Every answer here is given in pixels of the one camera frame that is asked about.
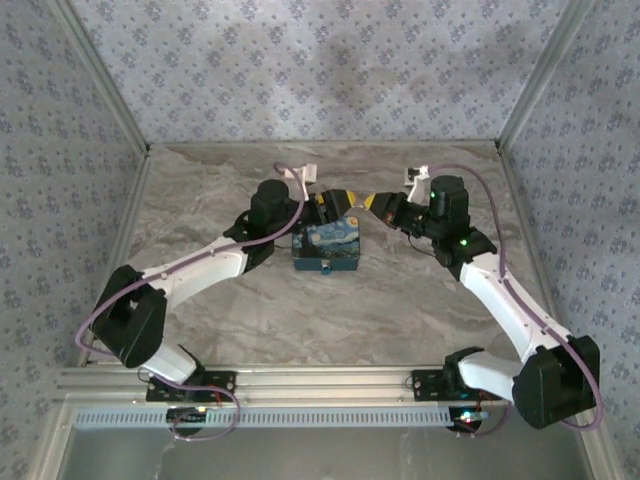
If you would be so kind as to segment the blue starry night tin box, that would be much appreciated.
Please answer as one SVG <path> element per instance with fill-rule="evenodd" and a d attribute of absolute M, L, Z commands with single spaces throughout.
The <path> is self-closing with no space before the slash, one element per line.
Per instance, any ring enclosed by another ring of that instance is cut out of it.
<path fill-rule="evenodd" d="M 333 272 L 356 271 L 361 254 L 360 222 L 343 216 L 335 222 L 305 227 L 292 236 L 294 269 L 320 272 L 321 261 L 329 260 Z"/>

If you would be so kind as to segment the right controller board with lights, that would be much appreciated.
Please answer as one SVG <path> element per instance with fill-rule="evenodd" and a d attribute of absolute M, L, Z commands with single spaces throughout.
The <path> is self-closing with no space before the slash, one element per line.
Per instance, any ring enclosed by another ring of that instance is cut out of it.
<path fill-rule="evenodd" d="M 483 421 L 489 418 L 488 412 L 471 407 L 450 407 L 449 415 L 452 425 L 448 429 L 464 434 L 476 434 Z"/>

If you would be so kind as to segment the left controller board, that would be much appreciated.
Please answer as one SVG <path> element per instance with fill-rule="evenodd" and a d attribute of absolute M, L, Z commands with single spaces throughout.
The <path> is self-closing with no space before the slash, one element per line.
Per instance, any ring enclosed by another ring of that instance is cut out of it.
<path fill-rule="evenodd" d="M 167 423 L 204 423 L 206 417 L 207 409 L 204 407 L 179 407 L 168 409 L 165 414 L 165 421 Z"/>

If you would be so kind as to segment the grey metal panel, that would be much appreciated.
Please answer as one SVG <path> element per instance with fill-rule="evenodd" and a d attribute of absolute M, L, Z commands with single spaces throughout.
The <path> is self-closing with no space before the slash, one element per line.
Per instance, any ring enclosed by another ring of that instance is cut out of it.
<path fill-rule="evenodd" d="M 485 437 L 446 427 L 78 428 L 64 407 L 28 480 L 602 480 L 581 438 L 517 418 Z M 154 408 L 130 405 L 115 408 Z"/>

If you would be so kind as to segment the aluminium table edge rail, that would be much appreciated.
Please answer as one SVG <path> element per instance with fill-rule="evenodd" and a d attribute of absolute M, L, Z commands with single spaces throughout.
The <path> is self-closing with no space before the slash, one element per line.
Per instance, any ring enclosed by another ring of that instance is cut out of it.
<path fill-rule="evenodd" d="M 503 168 L 506 184 L 514 202 L 514 207 L 520 223 L 520 229 L 526 244 L 528 257 L 533 265 L 536 282 L 541 293 L 542 303 L 546 310 L 553 315 L 553 318 L 558 323 L 562 324 L 563 318 L 553 299 L 552 288 L 542 259 L 539 256 L 534 231 L 529 224 L 529 210 L 525 202 L 525 196 L 519 190 L 516 174 L 507 154 L 503 151 L 501 143 L 498 140 L 495 141 L 495 147 Z"/>

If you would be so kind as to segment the aluminium front rail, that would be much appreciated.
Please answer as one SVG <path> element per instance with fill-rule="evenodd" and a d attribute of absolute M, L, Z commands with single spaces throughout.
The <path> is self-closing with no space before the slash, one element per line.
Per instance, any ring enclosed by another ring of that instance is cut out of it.
<path fill-rule="evenodd" d="M 405 407 L 413 366 L 228 366 L 244 407 Z M 141 403 L 146 385 L 136 372 L 92 364 L 61 372 L 55 398 Z"/>

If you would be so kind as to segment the aluminium frame post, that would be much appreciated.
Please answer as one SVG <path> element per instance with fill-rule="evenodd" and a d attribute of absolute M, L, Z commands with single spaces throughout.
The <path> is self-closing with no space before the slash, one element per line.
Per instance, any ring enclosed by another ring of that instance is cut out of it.
<path fill-rule="evenodd" d="M 46 2 L 88 70 L 103 100 L 114 114 L 124 136 L 138 153 L 145 156 L 148 151 L 147 142 L 72 2 L 70 0 L 46 0 Z"/>
<path fill-rule="evenodd" d="M 569 50 L 573 39 L 589 12 L 599 0 L 567 0 L 559 20 L 534 62 L 517 100 L 496 138 L 499 154 L 504 154 L 515 143 L 540 100 L 555 70 Z"/>

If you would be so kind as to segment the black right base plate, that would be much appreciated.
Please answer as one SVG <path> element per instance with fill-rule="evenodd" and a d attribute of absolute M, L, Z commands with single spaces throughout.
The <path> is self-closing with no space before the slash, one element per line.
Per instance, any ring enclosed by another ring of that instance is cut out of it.
<path fill-rule="evenodd" d="M 455 374 L 443 369 L 419 369 L 410 374 L 416 402 L 426 401 L 477 401 L 480 393 L 467 387 Z"/>

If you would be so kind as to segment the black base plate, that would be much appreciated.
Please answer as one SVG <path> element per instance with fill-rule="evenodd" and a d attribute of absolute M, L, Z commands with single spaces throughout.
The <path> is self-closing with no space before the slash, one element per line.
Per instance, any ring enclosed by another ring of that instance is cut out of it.
<path fill-rule="evenodd" d="M 178 387 L 152 376 L 148 380 L 146 401 L 178 403 L 232 402 L 227 395 L 206 390 L 206 387 L 216 387 L 234 394 L 236 373 L 229 370 L 212 371 L 199 369 L 184 384 L 180 384 Z"/>
<path fill-rule="evenodd" d="M 477 401 L 480 393 L 467 387 L 455 374 L 443 369 L 419 369 L 410 374 L 416 402 L 426 401 Z"/>

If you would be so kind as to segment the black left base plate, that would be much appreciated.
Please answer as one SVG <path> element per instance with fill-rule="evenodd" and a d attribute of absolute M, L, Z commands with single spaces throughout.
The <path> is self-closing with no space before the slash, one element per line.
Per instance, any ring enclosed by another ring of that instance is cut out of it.
<path fill-rule="evenodd" d="M 178 387 L 152 376 L 148 380 L 146 401 L 178 403 L 232 402 L 227 395 L 206 390 L 206 387 L 216 387 L 234 394 L 236 373 L 229 370 L 212 371 L 199 369 L 184 384 L 180 384 Z"/>

